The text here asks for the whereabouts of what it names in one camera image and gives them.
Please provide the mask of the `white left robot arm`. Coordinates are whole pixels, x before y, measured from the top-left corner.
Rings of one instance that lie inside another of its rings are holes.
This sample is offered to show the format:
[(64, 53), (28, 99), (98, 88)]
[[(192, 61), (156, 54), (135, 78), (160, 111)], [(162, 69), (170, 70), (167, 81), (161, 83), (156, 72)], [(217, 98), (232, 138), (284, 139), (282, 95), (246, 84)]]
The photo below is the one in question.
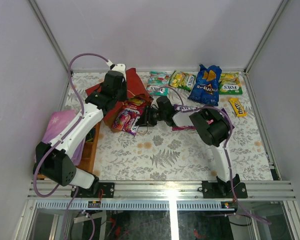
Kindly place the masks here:
[(48, 143), (41, 141), (36, 146), (34, 174), (44, 175), (63, 187), (78, 186), (88, 197), (95, 197), (100, 190), (98, 178), (77, 168), (72, 157), (89, 131), (103, 120), (117, 102), (124, 102), (127, 98), (124, 70), (109, 70), (100, 88), (85, 99), (81, 111), (69, 125)]

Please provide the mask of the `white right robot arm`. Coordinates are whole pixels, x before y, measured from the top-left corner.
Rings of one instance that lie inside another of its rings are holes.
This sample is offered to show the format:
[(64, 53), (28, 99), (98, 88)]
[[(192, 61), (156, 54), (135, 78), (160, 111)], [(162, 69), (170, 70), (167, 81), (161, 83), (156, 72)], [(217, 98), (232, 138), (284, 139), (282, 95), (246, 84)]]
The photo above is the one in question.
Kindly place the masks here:
[(210, 147), (218, 168), (218, 192), (230, 197), (240, 182), (239, 175), (232, 169), (228, 142), (233, 132), (229, 116), (212, 105), (190, 107), (172, 104), (167, 96), (160, 96), (154, 104), (144, 108), (137, 118), (136, 126), (155, 126), (164, 121), (170, 127), (193, 127), (201, 140)]

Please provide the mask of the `purple Fox's berries candy bag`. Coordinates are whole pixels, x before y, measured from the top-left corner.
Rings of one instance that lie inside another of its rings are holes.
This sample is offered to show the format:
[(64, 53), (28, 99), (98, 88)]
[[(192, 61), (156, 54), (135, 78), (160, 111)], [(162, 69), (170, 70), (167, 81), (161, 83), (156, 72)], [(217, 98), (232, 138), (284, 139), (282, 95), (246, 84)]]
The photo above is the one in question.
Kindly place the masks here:
[(221, 108), (220, 110), (223, 112), (223, 117), (224, 117), (225, 119), (227, 119), (227, 122), (228, 122), (229, 124), (231, 124), (232, 128), (234, 129), (235, 126), (233, 125), (233, 123), (232, 123), (232, 121), (231, 121), (231, 119), (230, 119), (230, 117), (229, 117), (229, 115), (228, 115), (226, 109), (225, 109), (225, 108)]

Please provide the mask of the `small yellow snack packet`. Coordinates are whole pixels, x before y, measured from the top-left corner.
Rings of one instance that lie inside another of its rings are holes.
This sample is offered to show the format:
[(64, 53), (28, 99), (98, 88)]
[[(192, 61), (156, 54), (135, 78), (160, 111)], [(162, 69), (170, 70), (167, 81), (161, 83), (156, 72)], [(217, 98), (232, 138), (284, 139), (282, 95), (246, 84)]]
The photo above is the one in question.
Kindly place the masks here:
[(248, 115), (238, 98), (230, 98), (228, 101), (237, 117), (246, 117)]

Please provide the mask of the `red paper bag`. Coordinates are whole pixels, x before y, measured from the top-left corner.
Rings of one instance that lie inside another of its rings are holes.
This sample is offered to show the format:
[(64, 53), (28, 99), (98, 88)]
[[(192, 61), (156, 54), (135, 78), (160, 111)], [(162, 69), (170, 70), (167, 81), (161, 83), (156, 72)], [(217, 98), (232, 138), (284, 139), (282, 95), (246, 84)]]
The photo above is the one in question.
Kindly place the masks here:
[[(127, 77), (127, 97), (131, 99), (133, 97), (139, 96), (146, 102), (151, 101), (150, 94), (146, 91), (146, 88), (136, 72), (135, 68), (130, 68), (126, 70)], [(114, 109), (112, 109), (104, 118), (103, 121), (106, 126), (111, 127), (114, 120), (117, 118), (119, 112), (124, 106), (123, 102), (117, 102)]]

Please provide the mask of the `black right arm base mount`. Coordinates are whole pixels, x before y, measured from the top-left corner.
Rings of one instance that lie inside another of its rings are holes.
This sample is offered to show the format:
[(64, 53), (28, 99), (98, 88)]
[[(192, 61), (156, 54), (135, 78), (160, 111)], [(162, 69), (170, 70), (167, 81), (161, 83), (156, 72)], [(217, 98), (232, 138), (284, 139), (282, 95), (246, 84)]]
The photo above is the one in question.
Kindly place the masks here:
[[(248, 193), (244, 182), (241, 182), (240, 176), (236, 174), (232, 179), (233, 189), (238, 199), (247, 199)], [(216, 181), (201, 182), (203, 197), (206, 199), (229, 199), (234, 198), (231, 187), (231, 181), (224, 182), (218, 177)]]

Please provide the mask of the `blue Doritos chip bag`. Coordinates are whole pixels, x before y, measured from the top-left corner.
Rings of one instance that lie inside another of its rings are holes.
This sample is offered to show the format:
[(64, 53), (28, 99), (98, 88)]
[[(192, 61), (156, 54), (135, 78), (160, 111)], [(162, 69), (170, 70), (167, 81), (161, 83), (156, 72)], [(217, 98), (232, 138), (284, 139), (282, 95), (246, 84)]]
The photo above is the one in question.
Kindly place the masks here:
[(218, 106), (221, 73), (219, 66), (205, 67), (199, 64), (199, 72), (188, 99), (204, 105)]

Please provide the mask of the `teal Fox's mint blossom bag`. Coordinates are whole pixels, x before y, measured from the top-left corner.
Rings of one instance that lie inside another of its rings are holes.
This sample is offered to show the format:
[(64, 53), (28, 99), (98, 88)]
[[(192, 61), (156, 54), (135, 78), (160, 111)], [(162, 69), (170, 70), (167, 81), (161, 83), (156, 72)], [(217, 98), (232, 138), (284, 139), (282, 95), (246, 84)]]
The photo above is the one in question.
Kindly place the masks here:
[(170, 75), (164, 71), (151, 71), (146, 90), (150, 95), (167, 96)]

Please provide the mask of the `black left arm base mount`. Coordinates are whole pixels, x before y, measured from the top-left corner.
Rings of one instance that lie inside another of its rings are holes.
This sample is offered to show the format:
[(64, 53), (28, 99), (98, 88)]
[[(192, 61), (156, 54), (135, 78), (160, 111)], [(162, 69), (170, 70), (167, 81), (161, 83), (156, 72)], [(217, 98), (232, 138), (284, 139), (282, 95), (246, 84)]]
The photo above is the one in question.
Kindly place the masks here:
[(79, 187), (76, 198), (113, 198), (115, 193), (114, 182), (95, 181), (88, 189)]

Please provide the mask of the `green Fox's spring tea candy bag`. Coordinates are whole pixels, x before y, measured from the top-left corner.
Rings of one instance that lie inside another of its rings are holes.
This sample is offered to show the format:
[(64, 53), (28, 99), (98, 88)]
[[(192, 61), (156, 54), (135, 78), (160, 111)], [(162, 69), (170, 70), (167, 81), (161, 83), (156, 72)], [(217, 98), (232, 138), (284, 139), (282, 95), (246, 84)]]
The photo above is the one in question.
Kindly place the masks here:
[(220, 95), (242, 95), (243, 90), (238, 72), (225, 72), (220, 75), (219, 94)]

